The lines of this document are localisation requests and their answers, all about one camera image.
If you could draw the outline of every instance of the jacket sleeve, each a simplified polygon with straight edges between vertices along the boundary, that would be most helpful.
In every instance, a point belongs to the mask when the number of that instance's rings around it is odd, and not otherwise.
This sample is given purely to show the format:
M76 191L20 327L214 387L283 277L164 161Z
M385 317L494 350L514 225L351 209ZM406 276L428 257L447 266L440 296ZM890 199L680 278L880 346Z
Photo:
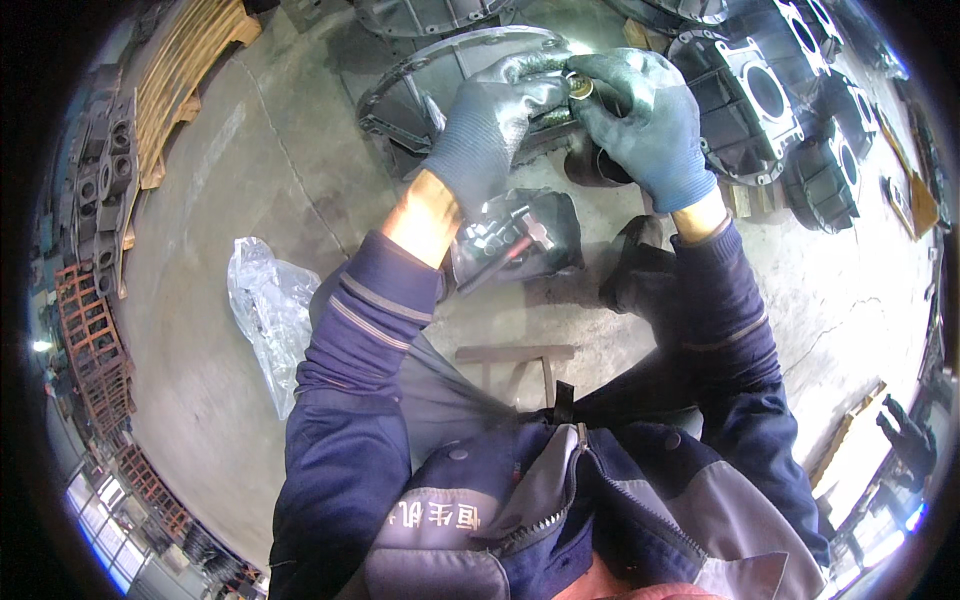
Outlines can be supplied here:
M829 564L817 533L809 479L793 460L797 421L786 403L773 330L728 218L708 239L677 252L685 316L684 360L703 389L701 437L786 517L819 564Z
M297 370L271 598L334 595L410 478L397 374L431 319L438 277L377 231L340 274Z

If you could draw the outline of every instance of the hand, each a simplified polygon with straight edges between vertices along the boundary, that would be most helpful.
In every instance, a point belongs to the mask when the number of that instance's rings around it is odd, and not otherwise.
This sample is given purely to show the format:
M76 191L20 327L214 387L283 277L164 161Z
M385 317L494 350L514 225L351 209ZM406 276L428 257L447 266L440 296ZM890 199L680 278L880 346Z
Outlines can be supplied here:
M423 167L453 192L468 221L482 221L483 204L506 191L530 119L566 102L565 78L529 76L559 71L569 56L551 51L505 57L460 84Z
M700 110L677 67L634 48L571 57L566 65L609 84L627 103L623 118L610 114L596 93L571 100L570 110L650 194L656 212L686 208L716 187L700 151Z

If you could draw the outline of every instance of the wrist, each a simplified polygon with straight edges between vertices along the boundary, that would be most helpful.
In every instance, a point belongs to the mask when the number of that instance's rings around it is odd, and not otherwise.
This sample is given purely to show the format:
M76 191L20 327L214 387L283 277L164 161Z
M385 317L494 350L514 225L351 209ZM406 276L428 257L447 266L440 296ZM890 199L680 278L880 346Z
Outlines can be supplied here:
M695 244L714 233L727 220L727 207L723 204L720 188L716 183L698 202L670 213L677 233L685 244Z
M438 269L460 221L453 193L423 169L387 215L380 231L424 264Z

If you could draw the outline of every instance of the black strap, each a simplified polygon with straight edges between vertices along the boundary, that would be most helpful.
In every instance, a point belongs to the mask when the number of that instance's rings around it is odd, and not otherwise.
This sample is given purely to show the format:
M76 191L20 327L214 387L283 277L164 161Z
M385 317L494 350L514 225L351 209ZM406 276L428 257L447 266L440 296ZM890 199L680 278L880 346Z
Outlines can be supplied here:
M553 424L573 422L573 386L557 381L557 401L553 405Z

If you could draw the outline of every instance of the snap button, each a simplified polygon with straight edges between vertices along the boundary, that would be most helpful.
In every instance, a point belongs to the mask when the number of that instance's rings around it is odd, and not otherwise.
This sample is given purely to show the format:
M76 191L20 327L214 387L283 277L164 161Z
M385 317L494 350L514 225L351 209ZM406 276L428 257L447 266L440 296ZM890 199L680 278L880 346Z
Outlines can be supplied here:
M666 442L663 443L663 447L668 450L676 450L680 445L680 439L681 437L679 433L671 433L666 437Z

